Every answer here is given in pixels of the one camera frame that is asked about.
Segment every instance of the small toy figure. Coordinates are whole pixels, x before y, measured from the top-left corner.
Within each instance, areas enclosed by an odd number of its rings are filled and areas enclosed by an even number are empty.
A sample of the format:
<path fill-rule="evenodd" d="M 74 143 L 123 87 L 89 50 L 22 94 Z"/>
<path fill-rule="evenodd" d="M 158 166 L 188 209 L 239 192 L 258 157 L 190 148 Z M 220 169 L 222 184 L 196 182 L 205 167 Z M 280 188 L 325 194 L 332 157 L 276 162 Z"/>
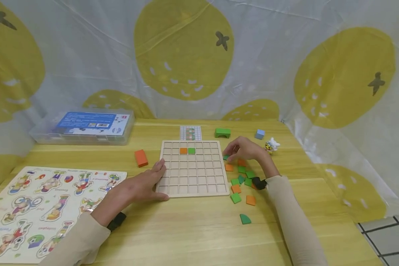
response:
<path fill-rule="evenodd" d="M 18 222 L 18 228 L 13 232 L 12 235 L 4 235 L 1 237 L 0 257 L 9 249 L 17 251 L 21 244 L 24 243 L 25 236 L 31 226 L 32 222 L 22 219 Z"/>
<path fill-rule="evenodd" d="M 76 188 L 74 194 L 76 196 L 81 195 L 86 188 L 93 185 L 93 182 L 90 181 L 91 175 L 92 173 L 83 173 L 79 175 L 80 180 L 76 184 L 74 184 L 74 187 Z"/>
<path fill-rule="evenodd" d="M 41 221 L 52 222 L 60 218 L 62 210 L 68 201 L 69 195 L 61 195 L 57 204 L 55 204 L 45 215 L 40 217 Z"/>
<path fill-rule="evenodd" d="M 37 197 L 35 199 L 31 199 L 31 197 L 26 196 L 17 197 L 12 202 L 12 208 L 14 208 L 14 210 L 4 215 L 1 223 L 4 225 L 11 224 L 15 221 L 16 216 L 23 215 L 29 212 L 29 210 L 34 209 L 38 205 L 40 205 L 41 202 L 43 202 L 43 197 Z"/>
<path fill-rule="evenodd" d="M 272 137 L 265 143 L 265 149 L 269 154 L 272 154 L 274 151 L 278 150 L 279 146 L 280 143 L 277 143 Z"/>
<path fill-rule="evenodd" d="M 40 185 L 40 188 L 38 190 L 35 190 L 34 193 L 48 193 L 52 188 L 58 188 L 60 187 L 62 184 L 59 181 L 59 179 L 61 178 L 61 176 L 63 174 L 65 174 L 64 171 L 54 171 L 54 176 L 48 180 L 46 180 L 45 182 L 43 182 Z"/>
<path fill-rule="evenodd" d="M 108 178 L 110 178 L 108 183 L 105 186 L 99 187 L 100 191 L 104 191 L 104 192 L 110 191 L 110 189 L 115 187 L 115 185 L 120 180 L 120 177 L 116 174 L 110 174 Z"/>
<path fill-rule="evenodd" d="M 62 228 L 52 237 L 48 242 L 37 251 L 37 258 L 42 258 L 48 255 L 56 247 L 56 245 L 65 237 L 69 228 L 74 224 L 73 221 L 63 222 Z"/>
<path fill-rule="evenodd" d="M 14 185 L 9 187 L 9 195 L 14 195 L 18 193 L 20 190 L 26 190 L 28 185 L 31 183 L 30 177 L 35 174 L 34 171 L 27 171 L 24 176 L 18 178 Z"/>

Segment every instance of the orange square tile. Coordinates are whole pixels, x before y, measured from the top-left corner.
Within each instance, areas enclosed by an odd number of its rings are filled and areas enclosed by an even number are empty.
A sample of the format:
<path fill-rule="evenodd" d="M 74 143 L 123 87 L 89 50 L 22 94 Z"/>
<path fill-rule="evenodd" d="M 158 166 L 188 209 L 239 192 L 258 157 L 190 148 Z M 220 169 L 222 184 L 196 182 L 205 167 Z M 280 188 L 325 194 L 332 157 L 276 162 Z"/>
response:
<path fill-rule="evenodd" d="M 233 165 L 231 164 L 225 164 L 225 169 L 228 172 L 233 172 Z"/>
<path fill-rule="evenodd" d="M 241 193 L 241 187 L 239 185 L 233 185 L 231 188 L 233 193 Z"/>
<path fill-rule="evenodd" d="M 247 162 L 244 161 L 243 159 L 239 159 L 238 160 L 238 165 L 247 167 Z"/>
<path fill-rule="evenodd" d="M 249 205 L 255 206 L 256 205 L 256 198 L 254 196 L 247 195 L 247 201 L 246 202 Z"/>

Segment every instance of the green wooden block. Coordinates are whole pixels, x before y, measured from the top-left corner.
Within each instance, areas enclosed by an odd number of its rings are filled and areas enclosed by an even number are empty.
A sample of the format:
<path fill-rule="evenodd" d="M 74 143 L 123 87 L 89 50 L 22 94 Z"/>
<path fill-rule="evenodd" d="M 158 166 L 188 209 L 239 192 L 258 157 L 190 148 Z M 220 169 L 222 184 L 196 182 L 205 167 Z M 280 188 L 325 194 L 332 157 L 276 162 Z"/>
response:
<path fill-rule="evenodd" d="M 227 137 L 229 138 L 231 136 L 231 130 L 230 129 L 216 129 L 214 132 L 214 137 Z"/>
<path fill-rule="evenodd" d="M 238 165 L 238 173 L 245 174 L 245 166 Z"/>
<path fill-rule="evenodd" d="M 245 215 L 245 214 L 240 214 L 239 217 L 241 217 L 242 224 L 250 224 L 250 223 L 252 223 L 251 219 L 248 218 L 248 216 Z"/>
<path fill-rule="evenodd" d="M 246 171 L 245 174 L 247 175 L 248 178 L 253 178 L 256 176 L 256 174 L 253 171 Z"/>
<path fill-rule="evenodd" d="M 238 202 L 241 202 L 241 197 L 239 196 L 238 193 L 233 193 L 231 195 L 231 199 L 232 199 L 234 204 L 237 204 Z"/>
<path fill-rule="evenodd" d="M 253 181 L 249 178 L 245 179 L 245 185 L 248 185 L 249 187 L 253 185 Z"/>
<path fill-rule="evenodd" d="M 241 185 L 242 183 L 244 183 L 245 177 L 239 175 L 239 176 L 238 176 L 238 181 L 239 181 L 239 184 Z"/>
<path fill-rule="evenodd" d="M 231 183 L 232 183 L 232 185 L 241 185 L 241 184 L 239 183 L 239 180 L 238 180 L 238 179 L 232 179 L 232 180 L 231 180 Z"/>

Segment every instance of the orange wooden block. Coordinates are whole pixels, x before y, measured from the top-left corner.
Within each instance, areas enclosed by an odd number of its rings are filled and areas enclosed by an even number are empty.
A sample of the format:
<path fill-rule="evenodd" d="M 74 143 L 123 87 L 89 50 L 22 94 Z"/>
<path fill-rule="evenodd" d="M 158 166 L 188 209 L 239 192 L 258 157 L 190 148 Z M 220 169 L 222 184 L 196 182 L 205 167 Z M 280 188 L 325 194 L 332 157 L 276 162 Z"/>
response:
<path fill-rule="evenodd" d="M 256 205 L 256 198 L 254 196 L 251 195 L 247 195 L 247 200 L 246 200 L 247 204 L 249 205 Z"/>
<path fill-rule="evenodd" d="M 233 193 L 241 193 L 241 187 L 239 185 L 233 185 L 231 188 Z"/>
<path fill-rule="evenodd" d="M 238 165 L 247 167 L 247 162 L 244 161 L 243 159 L 239 159 L 239 160 L 238 160 Z"/>
<path fill-rule="evenodd" d="M 143 166 L 147 165 L 147 159 L 146 159 L 146 154 L 145 154 L 144 150 L 135 151 L 134 157 L 136 158 L 138 167 L 143 167 Z"/>
<path fill-rule="evenodd" d="M 233 172 L 233 165 L 231 164 L 225 164 L 225 169 L 228 172 Z"/>

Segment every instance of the wooden table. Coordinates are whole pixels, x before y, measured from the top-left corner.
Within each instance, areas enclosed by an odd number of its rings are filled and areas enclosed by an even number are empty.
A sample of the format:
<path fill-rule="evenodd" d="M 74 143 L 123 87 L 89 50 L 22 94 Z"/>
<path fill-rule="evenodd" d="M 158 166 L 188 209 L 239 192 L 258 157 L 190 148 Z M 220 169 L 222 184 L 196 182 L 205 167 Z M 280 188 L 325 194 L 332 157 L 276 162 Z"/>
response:
<path fill-rule="evenodd" d="M 281 147 L 273 160 L 289 177 L 295 196 L 311 221 L 330 265 L 382 265 L 367 241 L 319 176 L 289 129 L 278 121 L 208 121 L 138 119 L 127 146 L 35 145 L 0 191 L 24 166 L 126 171 L 134 176 L 150 168 L 160 156 L 163 140 L 178 140 L 180 125 L 202 126 L 204 140 L 215 140 L 216 127 L 229 128 L 230 139 L 219 138 L 224 149 L 238 135 L 254 139 L 256 129 L 266 131 Z M 144 149 L 149 165 L 138 168 L 133 152 Z M 249 162 L 263 176 L 256 162 Z M 228 179 L 238 176 L 227 173 Z M 255 207 L 245 195 L 257 198 Z M 168 202 L 137 204 L 127 208 L 127 219 L 102 245 L 95 266 L 121 265 L 291 265 L 275 212 L 259 192 L 242 186 L 243 201 L 230 198 L 175 198 Z M 252 224 L 242 225 L 244 213 Z"/>

